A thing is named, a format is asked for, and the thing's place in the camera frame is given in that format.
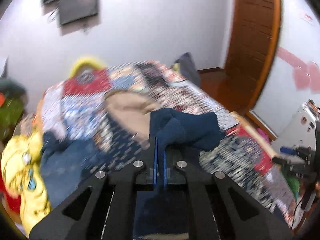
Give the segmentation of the navy patterned hooded jacket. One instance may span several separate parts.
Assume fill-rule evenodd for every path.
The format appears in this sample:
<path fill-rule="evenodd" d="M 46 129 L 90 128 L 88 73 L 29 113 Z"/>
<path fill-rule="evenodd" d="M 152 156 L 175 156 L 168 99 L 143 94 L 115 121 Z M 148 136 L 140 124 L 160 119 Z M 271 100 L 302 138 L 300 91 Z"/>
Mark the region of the navy patterned hooded jacket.
<path fill-rule="evenodd" d="M 142 150 L 156 139 L 152 158 L 159 172 L 153 191 L 140 191 L 133 223 L 134 239 L 187 239 L 185 194 L 168 186 L 171 169 L 168 147 L 173 146 L 194 165 L 202 150 L 215 149 L 225 134 L 216 114 L 189 114 L 164 108 L 145 95 L 131 91 L 109 92 L 104 99 L 105 116 L 94 141 L 105 155 L 109 172 L 116 172 L 137 160 Z"/>

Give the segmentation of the blue denim jeans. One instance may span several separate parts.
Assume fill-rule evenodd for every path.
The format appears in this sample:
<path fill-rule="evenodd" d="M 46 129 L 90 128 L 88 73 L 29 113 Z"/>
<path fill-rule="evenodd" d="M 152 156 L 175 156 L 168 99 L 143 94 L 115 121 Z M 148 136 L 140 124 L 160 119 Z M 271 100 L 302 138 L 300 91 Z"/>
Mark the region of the blue denim jeans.
<path fill-rule="evenodd" d="M 112 157 L 99 150 L 93 139 L 58 140 L 43 135 L 40 173 L 52 208 L 60 205 L 95 171 L 107 169 Z"/>

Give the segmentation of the red cloth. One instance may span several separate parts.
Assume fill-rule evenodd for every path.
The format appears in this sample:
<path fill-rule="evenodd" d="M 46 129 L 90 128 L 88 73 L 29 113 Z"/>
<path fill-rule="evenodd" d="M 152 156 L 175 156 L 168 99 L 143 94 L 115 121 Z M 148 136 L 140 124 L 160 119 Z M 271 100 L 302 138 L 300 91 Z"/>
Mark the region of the red cloth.
<path fill-rule="evenodd" d="M 1 177 L 0 181 L 0 191 L 4 195 L 5 200 L 7 201 L 9 209 L 16 214 L 20 213 L 20 207 L 21 207 L 21 197 L 12 197 L 6 190 L 3 179 Z"/>

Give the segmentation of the yellow cartoon blanket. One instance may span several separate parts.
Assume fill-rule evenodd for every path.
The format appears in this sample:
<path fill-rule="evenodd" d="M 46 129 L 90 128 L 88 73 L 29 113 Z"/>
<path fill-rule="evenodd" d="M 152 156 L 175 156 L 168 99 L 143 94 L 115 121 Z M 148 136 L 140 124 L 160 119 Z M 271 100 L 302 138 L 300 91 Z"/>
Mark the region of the yellow cartoon blanket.
<path fill-rule="evenodd" d="M 55 146 L 83 142 L 79 150 L 67 153 L 75 160 L 68 168 L 83 169 L 91 154 L 89 140 L 101 152 L 110 149 L 99 132 L 105 117 L 104 100 L 111 88 L 106 67 L 92 57 L 80 58 L 73 66 L 69 79 L 48 88 L 31 118 L 31 132 L 12 137 L 1 158 L 4 186 L 13 197 L 20 197 L 20 218 L 27 234 L 52 210 L 53 195 L 48 192 L 49 171 L 57 162 L 46 161 L 42 148 L 44 137 L 53 139 Z"/>

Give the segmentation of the colourful patchwork bedspread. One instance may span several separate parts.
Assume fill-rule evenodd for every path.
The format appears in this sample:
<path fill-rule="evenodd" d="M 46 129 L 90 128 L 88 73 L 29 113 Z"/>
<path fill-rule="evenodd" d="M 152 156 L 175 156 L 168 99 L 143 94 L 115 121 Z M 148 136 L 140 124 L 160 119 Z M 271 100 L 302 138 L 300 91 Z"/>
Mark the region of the colourful patchwork bedspread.
<path fill-rule="evenodd" d="M 280 170 L 272 165 L 272 152 L 263 146 L 264 139 L 255 129 L 159 62 L 127 63 L 107 69 L 107 73 L 111 88 L 105 96 L 125 90 L 184 113 L 214 112 L 225 136 L 215 150 L 201 152 L 201 166 L 208 172 L 221 168 L 264 207 L 290 220 L 292 193 Z"/>

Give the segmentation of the dark blue pillow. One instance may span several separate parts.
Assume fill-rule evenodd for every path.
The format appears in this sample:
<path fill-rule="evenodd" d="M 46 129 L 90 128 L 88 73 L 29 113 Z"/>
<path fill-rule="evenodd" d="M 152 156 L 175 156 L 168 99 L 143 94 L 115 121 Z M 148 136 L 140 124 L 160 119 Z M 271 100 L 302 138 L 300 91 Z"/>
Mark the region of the dark blue pillow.
<path fill-rule="evenodd" d="M 172 69 L 197 87 L 201 87 L 201 78 L 197 72 L 191 53 L 186 52 L 181 55 L 172 65 Z"/>

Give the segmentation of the brown wooden door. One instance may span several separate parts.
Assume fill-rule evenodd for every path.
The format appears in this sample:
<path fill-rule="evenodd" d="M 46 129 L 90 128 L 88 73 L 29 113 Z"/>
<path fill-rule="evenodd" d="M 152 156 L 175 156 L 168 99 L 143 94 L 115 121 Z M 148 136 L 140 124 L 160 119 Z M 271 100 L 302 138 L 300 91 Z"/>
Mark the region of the brown wooden door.
<path fill-rule="evenodd" d="M 224 68 L 200 71 L 202 89 L 229 111 L 246 114 L 258 98 L 276 49 L 279 0 L 234 0 Z"/>

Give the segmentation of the dark green cushion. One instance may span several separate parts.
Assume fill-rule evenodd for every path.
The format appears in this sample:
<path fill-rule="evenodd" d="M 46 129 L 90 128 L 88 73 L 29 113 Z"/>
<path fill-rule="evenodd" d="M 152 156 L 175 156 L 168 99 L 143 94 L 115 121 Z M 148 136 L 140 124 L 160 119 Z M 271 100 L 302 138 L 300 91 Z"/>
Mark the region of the dark green cushion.
<path fill-rule="evenodd" d="M 1 78 L 0 91 L 6 98 L 20 98 L 26 93 L 20 84 L 9 78 Z"/>

